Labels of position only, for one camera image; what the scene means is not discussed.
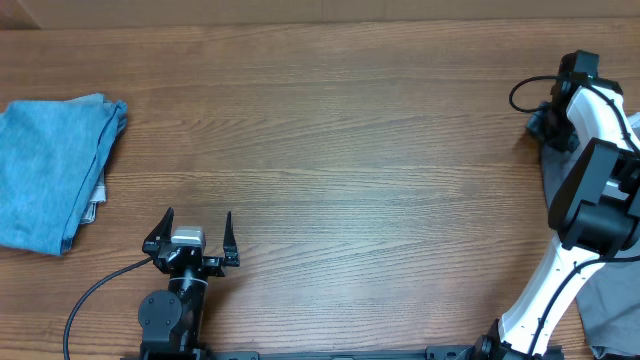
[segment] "wood grain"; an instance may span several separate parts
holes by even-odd
[[[2,107],[100,91],[130,110],[108,202],[72,251],[0,250],[0,358],[59,359],[73,304],[142,258],[168,206],[205,227],[211,253],[234,212],[242,267],[212,279],[203,327],[216,350],[472,343],[551,235],[509,90],[587,49],[638,111],[638,33],[634,19],[0,33]],[[139,301],[166,280],[146,266],[99,290],[72,357],[135,353]],[[552,343],[590,358],[575,306]]]
[[[639,0],[19,0],[42,29],[640,16]]]

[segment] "gray cloth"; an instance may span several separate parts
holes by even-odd
[[[9,104],[0,114],[0,245],[71,248],[126,111],[102,94]]]
[[[640,114],[629,117],[638,134]],[[562,181],[580,157],[580,152],[561,153],[547,145],[540,151],[540,165],[547,206]],[[640,255],[640,244],[618,257]],[[576,301],[587,342],[596,358],[607,354],[640,354],[640,263],[606,264],[589,279]]]

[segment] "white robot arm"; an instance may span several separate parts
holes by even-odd
[[[549,225],[557,232],[542,262],[516,303],[499,319],[501,343],[509,344],[512,350],[523,354],[530,352],[534,342],[533,354],[545,353],[551,333],[565,310],[604,262],[585,267],[571,278],[555,299],[542,331],[535,339],[547,304],[574,268],[601,256],[613,257],[618,250],[631,247],[638,238],[638,219],[633,209],[629,211],[637,191],[637,183],[633,186],[629,183],[635,182],[638,175],[625,174],[620,168],[631,171],[630,163],[635,161],[640,141],[624,115],[622,91],[617,83],[597,81],[597,60],[597,55],[580,51],[565,56],[561,73],[584,71],[578,77],[585,81],[584,86],[579,85],[580,81],[558,80],[552,90],[554,103],[546,109],[552,118],[547,128],[562,126],[563,121],[564,126],[568,126],[568,120],[580,141],[576,150],[586,154],[576,163],[551,205]],[[613,101],[618,112],[597,92]]]

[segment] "black cable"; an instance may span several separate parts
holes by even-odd
[[[568,82],[570,82],[572,84],[575,84],[575,85],[578,85],[578,86],[582,86],[585,89],[589,89],[594,94],[598,95],[599,98],[604,100],[604,102],[607,103],[607,105],[609,105],[609,107],[611,107],[611,109],[613,110],[614,114],[616,115],[616,119],[618,120],[618,126],[620,127],[620,132],[622,133],[622,138],[624,139],[624,141],[629,145],[629,147],[633,150],[633,152],[636,154],[636,156],[640,157],[640,149],[638,149],[636,144],[633,141],[631,141],[631,134],[627,130],[627,126],[625,125],[624,117],[622,116],[622,113],[620,112],[620,109],[618,109],[618,107],[615,105],[615,102],[612,99],[609,99],[600,90],[598,90],[598,89],[594,88],[593,86],[591,86],[591,84],[578,82],[576,80],[571,79],[568,76],[542,75],[542,76],[530,77],[528,79],[522,80],[521,82],[516,84],[516,86],[514,86],[513,89],[511,89],[511,92],[509,93],[509,105],[511,105],[511,107],[514,108],[516,111],[527,113],[527,114],[534,113],[536,111],[543,110],[546,107],[548,107],[548,105],[546,105],[546,106],[543,105],[543,106],[539,106],[539,107],[534,108],[534,109],[523,109],[523,108],[519,107],[518,105],[516,105],[513,102],[513,95],[516,93],[516,91],[520,87],[522,87],[523,85],[528,84],[530,82],[540,81],[540,80],[568,81]]]
[[[567,277],[564,278],[564,280],[562,281],[560,286],[558,286],[558,289],[556,289],[556,292],[553,294],[553,296],[551,297],[551,300],[549,300],[549,303],[547,304],[547,307],[544,309],[544,313],[542,313],[542,317],[538,321],[538,328],[536,329],[536,332],[535,332],[535,334],[533,336],[533,339],[531,340],[531,345],[529,346],[529,352],[527,353],[527,357],[529,359],[533,358],[534,348],[536,347],[536,343],[538,342],[538,338],[540,337],[540,333],[542,333],[542,329],[544,328],[544,323],[547,321],[547,317],[549,316],[549,313],[551,312],[551,308],[553,307],[553,304],[556,302],[556,300],[558,300],[558,297],[562,293],[562,290],[564,290],[564,288],[567,286],[569,281],[571,281],[571,279],[576,274],[579,274],[582,269],[584,269],[585,267],[587,267],[589,265],[593,265],[593,264],[598,264],[598,263],[630,263],[630,262],[635,262],[635,261],[640,261],[640,255],[632,256],[632,257],[628,257],[628,258],[605,258],[605,257],[601,257],[601,258],[598,258],[598,259],[585,261],[582,264],[574,267],[573,270],[571,270],[571,272],[569,273],[569,275],[567,275]]]
[[[84,293],[84,295],[82,295],[82,297],[80,298],[80,300],[78,300],[78,302],[76,303],[76,306],[73,307],[73,310],[71,310],[71,314],[69,314],[69,319],[67,319],[67,325],[65,325],[64,327],[64,335],[62,338],[62,353],[64,354],[64,360],[70,360],[69,359],[69,333],[71,332],[71,323],[73,323],[73,318],[76,316],[76,313],[78,312],[78,310],[80,310],[80,306],[82,306],[82,304],[85,302],[85,300],[87,300],[87,298],[89,297],[89,295],[91,295],[94,291],[96,291],[96,289],[98,289],[100,286],[104,285],[104,283],[106,283],[107,281],[113,279],[114,277],[118,276],[118,275],[122,275],[124,273],[126,273],[127,271],[131,271],[135,268],[138,268],[146,263],[148,263],[149,261],[153,260],[153,258],[148,257],[142,261],[138,261],[135,264],[129,265],[124,269],[120,269],[116,272],[114,272],[111,275],[106,276],[104,279],[98,281],[97,283],[95,283],[95,285],[93,285],[91,288],[89,288],[89,290],[87,290],[87,292]]]

